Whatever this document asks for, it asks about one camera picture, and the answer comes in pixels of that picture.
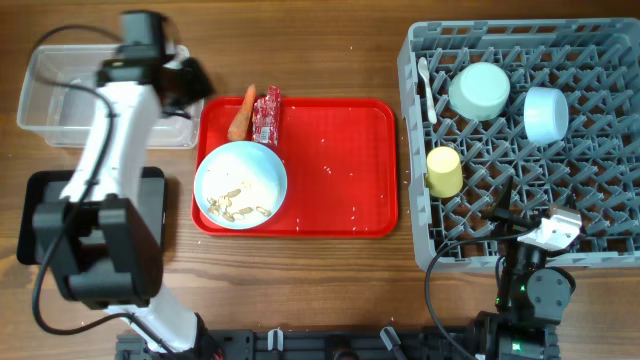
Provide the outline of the yellow plastic cup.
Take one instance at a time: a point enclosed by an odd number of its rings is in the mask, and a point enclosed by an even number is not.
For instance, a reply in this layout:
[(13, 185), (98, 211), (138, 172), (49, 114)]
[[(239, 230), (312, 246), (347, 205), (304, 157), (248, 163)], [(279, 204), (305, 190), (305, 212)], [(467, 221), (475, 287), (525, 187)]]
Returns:
[(431, 150), (426, 158), (426, 182), (433, 197), (450, 198), (463, 186), (461, 159), (456, 150), (440, 146)]

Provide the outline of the orange carrot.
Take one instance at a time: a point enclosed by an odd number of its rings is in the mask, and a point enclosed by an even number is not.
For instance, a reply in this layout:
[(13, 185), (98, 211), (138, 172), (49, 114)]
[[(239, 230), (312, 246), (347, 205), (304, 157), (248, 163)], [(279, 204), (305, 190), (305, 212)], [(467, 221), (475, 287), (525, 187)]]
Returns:
[(256, 86), (251, 84), (245, 92), (240, 110), (237, 112), (229, 126), (227, 133), (227, 139), (229, 141), (242, 141), (246, 138), (256, 99), (256, 93)]

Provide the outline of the red snack wrapper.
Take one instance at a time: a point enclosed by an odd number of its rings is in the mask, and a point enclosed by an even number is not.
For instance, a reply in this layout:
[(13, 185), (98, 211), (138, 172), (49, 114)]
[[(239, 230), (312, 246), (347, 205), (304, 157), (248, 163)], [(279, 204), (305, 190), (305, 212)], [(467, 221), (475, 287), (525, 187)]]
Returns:
[(276, 86), (270, 86), (266, 95), (256, 100), (252, 116), (254, 142), (266, 146), (278, 145), (281, 103), (281, 92)]

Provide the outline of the light blue bowl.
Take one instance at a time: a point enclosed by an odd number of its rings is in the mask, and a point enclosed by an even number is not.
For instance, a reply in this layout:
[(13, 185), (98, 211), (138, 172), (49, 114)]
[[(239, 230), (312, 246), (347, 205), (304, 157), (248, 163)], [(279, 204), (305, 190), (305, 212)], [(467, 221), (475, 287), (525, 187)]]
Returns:
[(543, 146), (562, 140), (569, 125), (566, 97), (559, 89), (530, 88), (525, 97), (523, 119), (530, 142)]

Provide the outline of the light blue plate with scraps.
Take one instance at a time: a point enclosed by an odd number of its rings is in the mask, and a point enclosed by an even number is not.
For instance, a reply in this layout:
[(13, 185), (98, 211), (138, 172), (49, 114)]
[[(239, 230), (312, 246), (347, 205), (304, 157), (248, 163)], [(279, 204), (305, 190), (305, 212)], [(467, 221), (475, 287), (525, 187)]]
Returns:
[(214, 225), (255, 230), (284, 203), (288, 177), (284, 162), (267, 146), (237, 141), (207, 154), (197, 167), (195, 209)]

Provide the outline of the green bowl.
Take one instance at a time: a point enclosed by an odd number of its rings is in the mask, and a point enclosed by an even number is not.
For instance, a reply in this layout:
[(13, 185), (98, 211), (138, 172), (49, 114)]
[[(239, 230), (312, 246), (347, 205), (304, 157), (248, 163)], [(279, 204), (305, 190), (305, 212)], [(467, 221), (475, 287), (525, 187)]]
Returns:
[(469, 120), (496, 118), (506, 105), (510, 81), (497, 65), (478, 62), (457, 74), (448, 89), (450, 107)]

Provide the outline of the white plastic spoon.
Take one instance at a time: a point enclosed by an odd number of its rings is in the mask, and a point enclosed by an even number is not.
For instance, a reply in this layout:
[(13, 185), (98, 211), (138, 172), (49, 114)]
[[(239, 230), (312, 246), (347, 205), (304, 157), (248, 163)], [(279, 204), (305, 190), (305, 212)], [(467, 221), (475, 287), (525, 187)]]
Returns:
[(431, 124), (435, 125), (437, 123), (437, 114), (435, 111), (433, 93), (430, 84), (430, 71), (428, 67), (428, 60), (426, 57), (421, 57), (418, 60), (417, 69), (424, 82), (424, 93), (427, 104), (427, 118)]

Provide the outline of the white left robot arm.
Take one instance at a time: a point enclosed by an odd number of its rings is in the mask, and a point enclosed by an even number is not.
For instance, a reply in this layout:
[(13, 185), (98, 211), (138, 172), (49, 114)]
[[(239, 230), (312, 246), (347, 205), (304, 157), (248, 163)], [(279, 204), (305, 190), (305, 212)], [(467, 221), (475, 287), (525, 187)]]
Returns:
[[(74, 90), (97, 100), (94, 125), (80, 162), (59, 200), (33, 215), (43, 250), (32, 292), (32, 315), (45, 332), (73, 336), (121, 319), (147, 346), (174, 359), (212, 359), (219, 347), (202, 318), (162, 283), (163, 255), (139, 213), (137, 200), (148, 135), (169, 110), (212, 94), (200, 63), (177, 67), (167, 56), (116, 58), (103, 63), (97, 85)], [(48, 324), (42, 282), (51, 272), (63, 298), (104, 316), (76, 328)]]

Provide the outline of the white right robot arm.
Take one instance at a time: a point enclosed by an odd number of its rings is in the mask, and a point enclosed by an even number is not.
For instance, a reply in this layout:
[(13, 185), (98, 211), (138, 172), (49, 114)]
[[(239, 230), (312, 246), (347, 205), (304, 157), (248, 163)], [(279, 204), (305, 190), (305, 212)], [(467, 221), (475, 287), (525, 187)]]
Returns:
[(505, 235), (498, 274), (496, 311), (481, 312), (466, 331), (463, 346), (480, 359), (557, 359), (555, 328), (576, 289), (575, 279), (547, 260), (566, 252), (580, 236), (582, 218), (569, 202), (527, 218), (510, 210), (513, 179), (482, 217)]

